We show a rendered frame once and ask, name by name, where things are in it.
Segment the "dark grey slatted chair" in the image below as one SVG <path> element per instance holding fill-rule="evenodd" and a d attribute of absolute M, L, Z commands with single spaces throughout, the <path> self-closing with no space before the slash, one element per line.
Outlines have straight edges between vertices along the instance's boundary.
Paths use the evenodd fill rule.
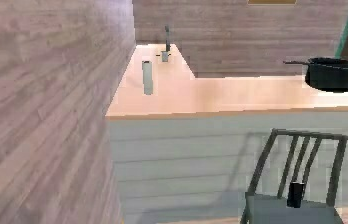
<path fill-rule="evenodd" d="M 256 192 L 267 158 L 278 136 L 291 136 L 277 195 Z M 304 194 L 311 167 L 323 140 L 337 141 L 324 203 L 304 199 L 299 208 L 287 206 L 291 182 L 304 183 Z M 245 192 L 246 205 L 240 224 L 344 224 L 335 203 L 348 136 L 343 134 L 298 131 L 273 128 L 258 159 L 249 187 Z"/>

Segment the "grey upright cylinder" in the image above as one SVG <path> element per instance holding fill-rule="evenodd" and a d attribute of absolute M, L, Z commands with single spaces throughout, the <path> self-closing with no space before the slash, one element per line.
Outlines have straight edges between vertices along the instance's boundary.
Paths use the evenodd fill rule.
<path fill-rule="evenodd" d="M 151 61 L 142 62 L 142 72 L 143 72 L 144 94 L 151 95 L 153 93 L 153 76 L 152 76 Z"/>

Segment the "pale green kitchen counter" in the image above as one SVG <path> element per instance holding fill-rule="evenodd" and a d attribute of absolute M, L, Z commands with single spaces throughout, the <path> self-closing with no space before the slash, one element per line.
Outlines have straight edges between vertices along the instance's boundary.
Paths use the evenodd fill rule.
<path fill-rule="evenodd" d="M 257 160 L 273 128 L 348 136 L 348 93 L 294 76 L 197 78 L 182 55 L 138 46 L 107 112 L 124 224 L 238 224 Z M 142 62 L 152 62 L 144 94 Z M 292 137 L 278 136 L 258 189 L 273 194 Z M 306 196 L 323 201 L 337 141 L 323 140 Z M 336 206 L 348 224 L 348 144 Z"/>

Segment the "small black box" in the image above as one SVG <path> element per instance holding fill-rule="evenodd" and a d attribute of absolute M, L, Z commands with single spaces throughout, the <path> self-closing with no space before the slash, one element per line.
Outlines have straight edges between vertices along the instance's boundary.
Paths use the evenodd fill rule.
<path fill-rule="evenodd" d="M 304 183 L 291 182 L 289 185 L 289 192 L 287 198 L 287 206 L 292 208 L 299 208 L 304 196 Z"/>

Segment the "yellow framed picture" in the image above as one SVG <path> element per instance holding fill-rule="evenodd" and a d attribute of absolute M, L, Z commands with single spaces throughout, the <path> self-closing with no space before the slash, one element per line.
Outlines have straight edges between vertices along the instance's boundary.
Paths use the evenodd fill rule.
<path fill-rule="evenodd" d="M 250 5 L 294 5 L 297 0 L 247 0 Z"/>

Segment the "black cooking pot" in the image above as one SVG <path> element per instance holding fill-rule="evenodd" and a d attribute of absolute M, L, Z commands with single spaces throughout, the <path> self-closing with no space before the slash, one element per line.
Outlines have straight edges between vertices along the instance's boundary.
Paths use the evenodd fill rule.
<path fill-rule="evenodd" d="M 307 67 L 305 82 L 308 86 L 332 93 L 348 92 L 348 60 L 314 57 L 307 61 L 284 61 L 288 65 Z"/>

